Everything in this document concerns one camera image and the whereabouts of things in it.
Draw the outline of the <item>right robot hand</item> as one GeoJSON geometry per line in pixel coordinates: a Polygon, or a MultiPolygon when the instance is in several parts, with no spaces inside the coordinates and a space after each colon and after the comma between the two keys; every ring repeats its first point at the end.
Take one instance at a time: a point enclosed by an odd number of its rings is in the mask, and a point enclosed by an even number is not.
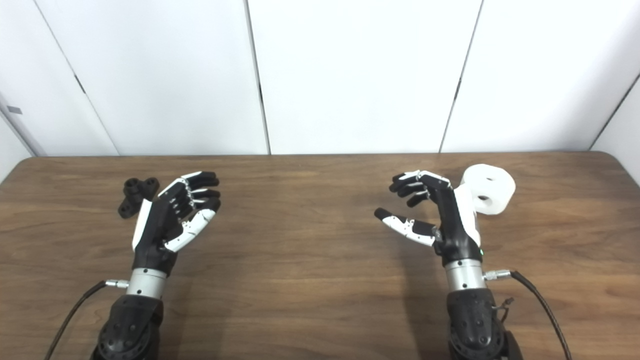
{"type": "Polygon", "coordinates": [[[463,260],[483,261],[477,215],[470,194],[462,186],[454,188],[448,178],[426,170],[415,170],[395,175],[389,191],[399,198],[410,196],[406,202],[410,208],[431,200],[438,208],[440,221],[436,225],[377,208],[375,218],[391,230],[434,248],[442,259],[442,265],[463,260]]]}

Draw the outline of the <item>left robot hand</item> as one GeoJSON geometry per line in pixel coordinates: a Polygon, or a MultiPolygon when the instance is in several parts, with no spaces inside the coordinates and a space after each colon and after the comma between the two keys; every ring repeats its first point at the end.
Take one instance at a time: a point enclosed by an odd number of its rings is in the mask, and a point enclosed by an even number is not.
{"type": "Polygon", "coordinates": [[[170,276],[185,248],[207,227],[221,207],[220,180],[213,171],[176,178],[153,200],[142,201],[132,238],[132,269],[170,276]]]}

